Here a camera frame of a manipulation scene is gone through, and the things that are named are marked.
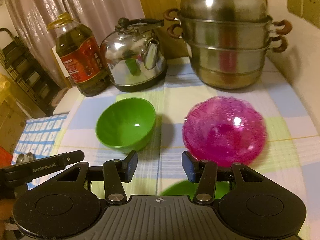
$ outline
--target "bottle label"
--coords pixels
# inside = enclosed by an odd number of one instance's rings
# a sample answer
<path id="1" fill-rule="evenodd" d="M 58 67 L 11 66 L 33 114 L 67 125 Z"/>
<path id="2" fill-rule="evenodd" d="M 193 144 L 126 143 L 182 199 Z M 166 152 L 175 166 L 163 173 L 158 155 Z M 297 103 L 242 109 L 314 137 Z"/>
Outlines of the bottle label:
<path id="1" fill-rule="evenodd" d="M 77 50 L 61 57 L 61 60 L 75 83 L 87 81 L 103 68 L 94 37 L 87 38 Z"/>

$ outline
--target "kettle base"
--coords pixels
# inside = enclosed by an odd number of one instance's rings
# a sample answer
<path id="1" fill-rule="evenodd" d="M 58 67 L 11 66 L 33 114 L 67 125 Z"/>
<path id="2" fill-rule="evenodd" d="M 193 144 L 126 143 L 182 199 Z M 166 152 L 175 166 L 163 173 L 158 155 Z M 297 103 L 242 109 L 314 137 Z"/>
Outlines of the kettle base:
<path id="1" fill-rule="evenodd" d="M 113 82 L 112 83 L 117 89 L 119 89 L 122 92 L 137 92 L 137 91 L 141 91 L 156 85 L 160 80 L 164 79 L 166 73 L 167 73 L 167 67 L 158 75 L 141 83 L 137 83 L 134 85 L 117 85 Z"/>

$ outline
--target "pink glass bowl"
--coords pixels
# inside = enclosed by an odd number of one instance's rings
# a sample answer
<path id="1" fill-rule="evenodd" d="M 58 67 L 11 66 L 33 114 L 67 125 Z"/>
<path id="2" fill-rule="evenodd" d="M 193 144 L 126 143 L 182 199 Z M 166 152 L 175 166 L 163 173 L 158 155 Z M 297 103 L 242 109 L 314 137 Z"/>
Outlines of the pink glass bowl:
<path id="1" fill-rule="evenodd" d="M 219 166 L 249 164 L 263 150 L 267 132 L 263 117 L 248 102 L 213 97 L 195 105 L 182 127 L 185 147 L 198 160 Z"/>

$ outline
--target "checkered tablecloth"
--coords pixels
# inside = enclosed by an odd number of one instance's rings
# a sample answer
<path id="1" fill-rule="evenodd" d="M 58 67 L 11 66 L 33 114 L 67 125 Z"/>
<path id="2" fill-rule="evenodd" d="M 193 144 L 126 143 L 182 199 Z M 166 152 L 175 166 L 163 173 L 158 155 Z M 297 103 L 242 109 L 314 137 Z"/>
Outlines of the checkered tablecloth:
<path id="1" fill-rule="evenodd" d="M 85 153 L 84 161 L 91 166 L 124 159 L 125 154 L 110 150 L 97 140 L 95 124 L 103 110 L 115 101 L 144 98 L 156 109 L 156 129 L 151 142 L 139 152 L 132 182 L 124 187 L 128 196 L 160 194 L 187 178 L 181 166 L 181 154 L 186 150 L 181 134 L 184 117 L 192 106 L 217 95 L 244 99 L 263 115 L 268 142 L 250 167 L 304 201 L 308 214 L 300 236 L 305 240 L 318 240 L 320 137 L 294 90 L 268 59 L 261 79 L 242 90 L 226 92 L 203 84 L 193 73 L 188 58 L 181 58 L 169 63 L 164 82 L 151 89 L 122 93 L 111 87 L 92 98 L 80 96 L 62 124 L 50 155 L 80 149 Z M 48 177 L 35 180 L 33 185 L 46 179 Z M 92 191 L 104 197 L 102 183 L 94 183 Z"/>

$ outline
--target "blue and white cloth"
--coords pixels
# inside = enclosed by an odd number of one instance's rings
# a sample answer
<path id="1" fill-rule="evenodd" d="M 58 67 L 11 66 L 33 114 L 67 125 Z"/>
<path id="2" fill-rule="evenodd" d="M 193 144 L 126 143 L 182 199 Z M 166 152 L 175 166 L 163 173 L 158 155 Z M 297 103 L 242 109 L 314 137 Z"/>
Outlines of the blue and white cloth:
<path id="1" fill-rule="evenodd" d="M 27 120 L 26 127 L 14 150 L 11 165 L 16 164 L 20 153 L 32 152 L 36 159 L 49 156 L 57 134 L 67 118 L 67 114 L 59 114 L 38 119 Z"/>

